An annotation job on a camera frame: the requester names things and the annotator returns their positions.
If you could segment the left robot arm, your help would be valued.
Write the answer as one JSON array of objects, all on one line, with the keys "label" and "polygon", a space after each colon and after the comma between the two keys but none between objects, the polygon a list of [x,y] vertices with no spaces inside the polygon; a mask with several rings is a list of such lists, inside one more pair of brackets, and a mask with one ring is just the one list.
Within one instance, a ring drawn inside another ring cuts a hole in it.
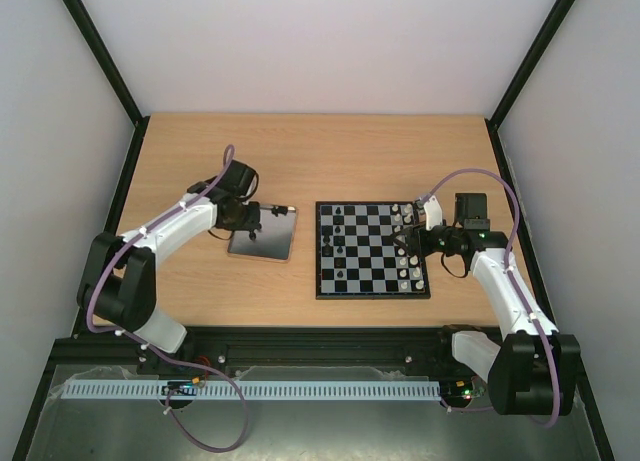
[{"label": "left robot arm", "polygon": [[255,238],[261,229],[260,204],[251,197],[258,185],[253,168],[227,161],[219,175],[189,187],[176,204],[147,224],[120,236],[96,236],[77,294],[87,327],[100,330],[93,324],[97,316],[166,353],[178,352],[187,329],[157,304],[157,268],[206,231],[245,231]]}]

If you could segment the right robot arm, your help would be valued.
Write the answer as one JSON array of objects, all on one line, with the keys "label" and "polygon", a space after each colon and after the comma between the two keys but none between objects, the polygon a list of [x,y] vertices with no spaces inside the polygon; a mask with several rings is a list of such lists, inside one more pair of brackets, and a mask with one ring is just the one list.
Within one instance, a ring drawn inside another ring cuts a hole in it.
[{"label": "right robot arm", "polygon": [[486,383],[491,406],[501,415],[568,415],[580,345],[538,305],[518,270],[512,239],[490,227],[486,195],[457,194],[453,224],[446,223],[434,196],[410,206],[418,221],[395,234],[394,243],[413,261],[432,254],[460,257],[466,274],[483,288],[502,337],[495,343],[477,329],[457,329],[436,348],[438,365],[450,373],[469,367]]}]

